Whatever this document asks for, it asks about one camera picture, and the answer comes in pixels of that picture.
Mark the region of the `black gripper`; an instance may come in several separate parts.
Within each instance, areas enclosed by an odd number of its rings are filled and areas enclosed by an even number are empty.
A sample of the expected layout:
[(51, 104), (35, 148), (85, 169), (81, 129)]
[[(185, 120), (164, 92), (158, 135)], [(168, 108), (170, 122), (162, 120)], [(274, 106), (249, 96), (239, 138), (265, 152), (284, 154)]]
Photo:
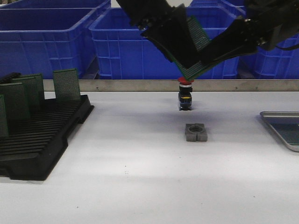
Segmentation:
[(187, 25), (183, 4), (172, 7), (166, 0), (118, 0), (117, 3), (130, 18), (130, 25), (146, 29), (142, 36), (151, 41), (170, 61), (170, 52), (187, 68), (191, 66), (179, 56), (196, 53)]
[(299, 33), (297, 0), (245, 0), (246, 17), (231, 25), (199, 51), (204, 65), (212, 65), (237, 56), (257, 52), (257, 30), (264, 50), (273, 50), (280, 42)]

